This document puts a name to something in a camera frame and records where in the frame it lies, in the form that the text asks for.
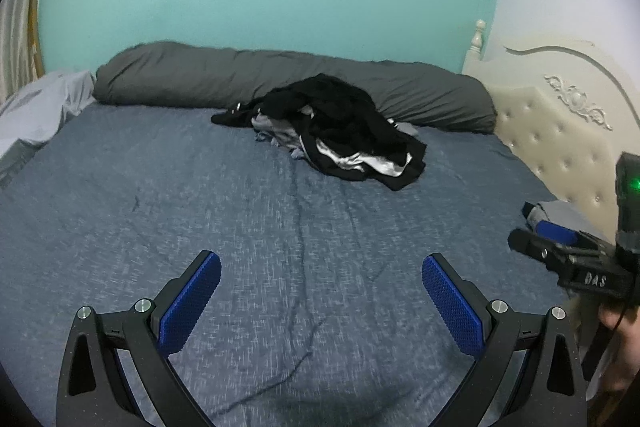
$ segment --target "headboard finial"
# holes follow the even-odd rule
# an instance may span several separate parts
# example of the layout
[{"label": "headboard finial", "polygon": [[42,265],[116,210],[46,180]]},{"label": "headboard finial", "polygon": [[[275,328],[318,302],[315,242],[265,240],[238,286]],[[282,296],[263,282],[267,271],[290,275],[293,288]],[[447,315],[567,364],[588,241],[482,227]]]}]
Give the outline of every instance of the headboard finial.
[{"label": "headboard finial", "polygon": [[471,39],[471,51],[480,53],[482,50],[482,33],[486,29],[486,22],[482,19],[478,19],[476,21],[476,33],[474,34],[474,38]]}]

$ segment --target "blue bedsheet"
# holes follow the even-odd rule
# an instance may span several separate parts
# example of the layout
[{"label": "blue bedsheet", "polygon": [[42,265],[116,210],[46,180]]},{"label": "blue bedsheet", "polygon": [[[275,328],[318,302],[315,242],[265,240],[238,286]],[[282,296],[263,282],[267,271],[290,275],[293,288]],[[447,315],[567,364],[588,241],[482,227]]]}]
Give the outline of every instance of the blue bedsheet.
[{"label": "blue bedsheet", "polygon": [[45,426],[74,312],[153,297],[202,249],[222,281],[171,360],[219,427],[428,425],[472,362],[422,287],[434,251],[519,311],[564,300],[507,246],[551,196],[497,137],[420,129],[425,172],[392,192],[210,114],[94,104],[0,192],[0,361]]}]

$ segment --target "white bed frame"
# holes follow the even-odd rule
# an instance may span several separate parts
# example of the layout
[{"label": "white bed frame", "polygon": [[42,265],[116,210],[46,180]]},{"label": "white bed frame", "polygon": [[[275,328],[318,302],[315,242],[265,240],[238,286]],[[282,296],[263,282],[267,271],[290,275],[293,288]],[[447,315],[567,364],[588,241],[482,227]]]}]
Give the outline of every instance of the white bed frame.
[{"label": "white bed frame", "polygon": [[510,39],[482,60],[485,28],[476,23],[463,73],[491,94],[495,134],[613,241],[616,161],[623,151],[640,154],[640,94],[631,78],[592,42],[556,35]]}]

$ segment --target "striped curtain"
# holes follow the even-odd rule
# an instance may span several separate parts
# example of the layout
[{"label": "striped curtain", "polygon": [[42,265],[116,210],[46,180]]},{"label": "striped curtain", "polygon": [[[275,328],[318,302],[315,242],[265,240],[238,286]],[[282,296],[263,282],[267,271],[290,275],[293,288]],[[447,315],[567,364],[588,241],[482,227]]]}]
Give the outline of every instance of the striped curtain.
[{"label": "striped curtain", "polygon": [[38,0],[0,0],[0,104],[44,74]]}]

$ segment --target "gray pillow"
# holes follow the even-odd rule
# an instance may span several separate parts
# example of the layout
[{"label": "gray pillow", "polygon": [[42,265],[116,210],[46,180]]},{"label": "gray pillow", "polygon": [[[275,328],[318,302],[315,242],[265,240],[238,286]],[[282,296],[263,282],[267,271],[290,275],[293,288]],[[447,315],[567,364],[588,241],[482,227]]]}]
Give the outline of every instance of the gray pillow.
[{"label": "gray pillow", "polygon": [[318,73],[366,90],[385,118],[494,131],[494,104],[478,80],[421,62],[358,62],[153,42],[125,50],[98,68],[94,97],[114,105],[231,108]]}]

